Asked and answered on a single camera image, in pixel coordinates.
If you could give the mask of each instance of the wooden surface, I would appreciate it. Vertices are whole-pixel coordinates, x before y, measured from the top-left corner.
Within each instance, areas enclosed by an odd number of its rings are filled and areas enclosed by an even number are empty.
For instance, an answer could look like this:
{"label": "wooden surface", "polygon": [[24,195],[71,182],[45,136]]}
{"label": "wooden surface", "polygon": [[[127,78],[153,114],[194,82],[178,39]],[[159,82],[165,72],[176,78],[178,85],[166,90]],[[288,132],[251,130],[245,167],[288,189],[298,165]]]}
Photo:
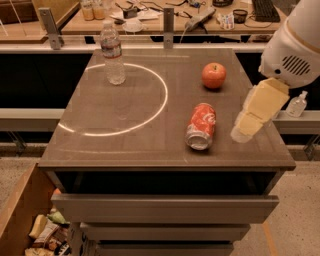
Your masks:
{"label": "wooden surface", "polygon": [[[120,6],[122,7],[129,7],[129,4],[126,3],[125,0],[117,0]],[[158,5],[162,7],[171,7],[169,5],[166,5],[165,3],[168,2],[166,0],[155,0],[154,3],[157,3]],[[206,6],[209,6],[211,1],[206,0],[206,5],[202,6],[200,9],[204,10]],[[170,3],[180,3],[178,0],[172,0]],[[148,7],[153,6],[156,7],[150,3],[146,4]],[[220,24],[218,23],[216,17],[218,13],[221,14],[228,14],[232,12],[234,9],[245,9],[248,11],[248,16],[252,13],[252,5],[243,3],[240,0],[235,0],[232,5],[227,7],[218,8],[216,7],[217,11],[214,14],[214,17],[205,23],[206,29],[208,30],[209,34],[272,34],[274,33],[280,26],[280,24],[285,20],[286,15],[278,9],[279,15],[281,17],[280,23],[270,23],[270,22],[255,22],[251,19],[248,19],[246,21],[246,24],[250,27],[247,27],[243,24],[235,24],[235,28],[233,30],[224,30],[220,28]],[[110,14],[113,12],[118,12],[120,9],[116,7],[114,4],[112,6],[112,9],[107,12],[106,19],[112,19],[109,17]],[[187,3],[183,4],[182,6],[175,7],[175,12],[179,11],[186,11],[191,15],[194,15],[198,12],[198,9],[190,7]],[[176,34],[182,34],[184,31],[184,25],[188,21],[187,18],[183,17],[177,17],[174,18],[174,30]],[[142,21],[145,25],[145,28],[143,31],[135,33],[137,35],[139,34],[162,34],[163,31],[163,15],[161,14],[159,16],[159,19],[155,20],[148,20],[148,21]],[[115,27],[118,29],[118,31],[122,34],[125,32],[122,29],[121,25],[115,25]],[[92,21],[85,21],[82,15],[82,11],[78,11],[78,13],[70,20],[70,22],[62,29],[62,34],[66,35],[79,35],[79,34],[99,34],[102,28],[102,21],[101,20],[92,20]],[[197,30],[192,32],[193,34],[204,34],[204,30],[201,28],[198,28]]]}
{"label": "wooden surface", "polygon": [[42,43],[46,40],[46,31],[41,28],[39,21],[6,24],[4,27],[6,31],[0,27],[0,44]]}
{"label": "wooden surface", "polygon": [[79,6],[79,0],[32,0],[32,3],[43,29],[44,25],[38,10],[40,7],[50,7],[52,16],[57,26],[60,27]]}

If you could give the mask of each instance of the snack package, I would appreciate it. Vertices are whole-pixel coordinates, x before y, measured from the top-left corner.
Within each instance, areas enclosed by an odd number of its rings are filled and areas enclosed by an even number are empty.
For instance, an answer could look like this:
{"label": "snack package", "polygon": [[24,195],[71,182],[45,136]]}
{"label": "snack package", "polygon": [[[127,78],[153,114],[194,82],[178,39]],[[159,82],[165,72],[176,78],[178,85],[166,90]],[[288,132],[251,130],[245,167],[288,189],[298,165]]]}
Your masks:
{"label": "snack package", "polygon": [[49,220],[56,224],[70,224],[70,222],[66,221],[59,211],[50,213],[47,215],[47,217]]}
{"label": "snack package", "polygon": [[67,236],[67,227],[59,226],[48,220],[45,229],[34,241],[32,248],[45,248],[55,251],[67,240]]}
{"label": "snack package", "polygon": [[42,231],[44,230],[46,224],[47,224],[46,216],[39,214],[34,221],[34,224],[31,232],[29,233],[29,236],[33,239],[37,239],[39,235],[42,233]]}
{"label": "snack package", "polygon": [[49,251],[43,248],[29,248],[24,251],[25,256],[54,256],[53,251]]}

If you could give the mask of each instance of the red soda can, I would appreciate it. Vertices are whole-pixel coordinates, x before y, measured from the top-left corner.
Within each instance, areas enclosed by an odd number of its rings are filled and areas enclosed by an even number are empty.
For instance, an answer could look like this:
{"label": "red soda can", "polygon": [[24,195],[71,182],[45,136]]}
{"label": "red soda can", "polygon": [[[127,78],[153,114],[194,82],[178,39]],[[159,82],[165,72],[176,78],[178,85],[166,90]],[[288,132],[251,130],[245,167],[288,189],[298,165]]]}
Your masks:
{"label": "red soda can", "polygon": [[192,113],[186,132],[186,143],[193,149],[204,150],[211,146],[216,112],[211,105],[200,103]]}

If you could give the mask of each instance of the background table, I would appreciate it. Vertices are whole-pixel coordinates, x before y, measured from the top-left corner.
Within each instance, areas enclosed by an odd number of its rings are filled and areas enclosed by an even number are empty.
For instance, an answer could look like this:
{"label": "background table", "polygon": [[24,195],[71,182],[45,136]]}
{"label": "background table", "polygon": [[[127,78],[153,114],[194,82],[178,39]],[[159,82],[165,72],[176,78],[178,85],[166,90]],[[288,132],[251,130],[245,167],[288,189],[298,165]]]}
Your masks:
{"label": "background table", "polygon": [[[172,2],[172,3],[180,3],[180,1],[173,0],[173,1],[165,1],[165,0],[155,0],[155,3],[157,3],[160,6],[163,7],[173,7],[170,5],[166,5],[166,2]],[[128,7],[129,4],[126,3],[125,0],[117,1],[120,6],[122,7]],[[211,1],[206,0],[206,5],[202,6],[200,10],[205,9],[206,6],[208,6],[211,3]],[[146,4],[148,7],[156,7],[152,4]],[[175,12],[179,11],[186,11],[191,15],[194,15],[197,13],[198,9],[190,7],[188,4],[183,4],[182,6],[175,6]],[[235,24],[235,28],[233,30],[224,30],[220,27],[219,23],[217,22],[217,14],[228,14],[232,12],[234,9],[245,9],[248,11],[248,16],[251,15],[253,11],[252,4],[243,3],[240,0],[235,0],[232,5],[227,7],[216,7],[217,11],[214,14],[214,17],[205,23],[205,27],[208,30],[209,34],[214,35],[221,35],[221,34],[238,34],[238,35],[251,35],[251,34],[273,34],[282,24],[282,22],[285,20],[286,15],[277,8],[281,22],[280,23],[270,23],[270,22],[255,22],[253,20],[248,20],[246,24],[248,26],[245,26],[243,24]],[[112,12],[117,12],[120,9],[116,6],[113,6],[113,8],[108,12],[108,14]],[[174,18],[174,31],[175,34],[182,34],[184,31],[185,23],[187,22],[187,18],[183,17],[177,17]],[[143,21],[143,24],[145,25],[145,29],[141,32],[135,33],[136,35],[141,34],[150,34],[150,35],[159,35],[163,32],[163,15],[159,16],[159,19],[156,20],[148,20]],[[120,33],[124,33],[121,25],[115,26],[117,30]],[[92,21],[85,21],[82,15],[82,11],[79,10],[79,12],[66,24],[66,26],[62,29],[62,34],[65,35],[95,35],[99,34],[102,29],[102,20],[92,20]],[[192,31],[192,34],[204,34],[203,29],[196,29]]]}

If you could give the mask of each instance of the small object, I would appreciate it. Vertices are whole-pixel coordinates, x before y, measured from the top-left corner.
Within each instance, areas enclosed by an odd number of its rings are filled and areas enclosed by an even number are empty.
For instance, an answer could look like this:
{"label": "small object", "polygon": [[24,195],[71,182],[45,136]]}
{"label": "small object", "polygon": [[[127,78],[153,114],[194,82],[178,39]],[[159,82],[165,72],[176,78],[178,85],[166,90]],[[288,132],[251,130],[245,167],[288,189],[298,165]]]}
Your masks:
{"label": "small object", "polygon": [[246,21],[248,12],[242,9],[233,10],[234,23],[242,24]]}
{"label": "small object", "polygon": [[122,28],[126,32],[140,32],[143,30],[143,25],[139,20],[133,20],[133,21],[127,21],[124,24],[122,24]]}
{"label": "small object", "polygon": [[124,24],[124,23],[126,23],[126,21],[125,21],[125,20],[115,18],[114,24],[122,25],[122,24]]}
{"label": "small object", "polygon": [[221,28],[226,30],[234,29],[234,17],[232,12],[226,15],[218,13],[217,20],[220,23]]}
{"label": "small object", "polygon": [[105,18],[104,8],[101,0],[94,0],[92,2],[93,15],[96,20],[103,20]]}
{"label": "small object", "polygon": [[44,248],[28,248],[24,251],[25,256],[55,256],[53,251]]}
{"label": "small object", "polygon": [[70,222],[66,221],[59,211],[48,214],[47,217],[49,220],[56,224],[70,224]]}
{"label": "small object", "polygon": [[64,241],[59,247],[54,250],[54,255],[56,256],[68,256],[71,255],[70,245]]}
{"label": "small object", "polygon": [[81,1],[81,10],[82,10],[84,20],[94,19],[91,1],[89,0]]}
{"label": "small object", "polygon": [[187,128],[185,141],[196,150],[204,150],[211,146],[216,124],[216,112],[211,105],[200,103],[192,113]]}
{"label": "small object", "polygon": [[211,62],[204,66],[201,72],[201,80],[209,89],[220,88],[227,77],[226,68],[217,62]]}
{"label": "small object", "polygon": [[111,84],[118,85],[126,80],[126,74],[122,60],[121,41],[112,23],[111,20],[103,21],[100,45],[105,59],[106,78]]}
{"label": "small object", "polygon": [[47,224],[47,218],[46,216],[39,214],[34,221],[33,227],[31,232],[29,233],[29,236],[33,239],[37,239],[39,235],[44,230],[45,226]]}
{"label": "small object", "polygon": [[136,7],[130,9],[123,9],[123,18],[131,19],[138,16],[138,9]]}
{"label": "small object", "polygon": [[215,7],[225,7],[231,5],[233,0],[212,0],[212,5]]}
{"label": "small object", "polygon": [[306,96],[308,92],[302,91],[299,97],[294,97],[290,100],[288,107],[286,108],[286,113],[292,117],[301,116],[302,112],[307,106]]}
{"label": "small object", "polygon": [[197,2],[196,0],[183,0],[181,3],[179,3],[179,4],[172,4],[172,3],[166,3],[166,4],[168,4],[168,5],[173,5],[173,6],[181,6],[181,5],[183,5],[184,3],[188,3],[189,4],[189,6],[192,6],[192,7],[194,7],[194,8],[200,8],[201,7],[201,5],[206,5],[206,2],[205,1],[203,1],[203,2]]}
{"label": "small object", "polygon": [[199,26],[199,23],[205,23],[207,20],[209,20],[212,17],[212,15],[215,12],[216,12],[216,9],[210,6],[206,10],[200,12],[199,14],[192,16],[192,18],[188,20],[185,24],[186,31],[192,31]]}

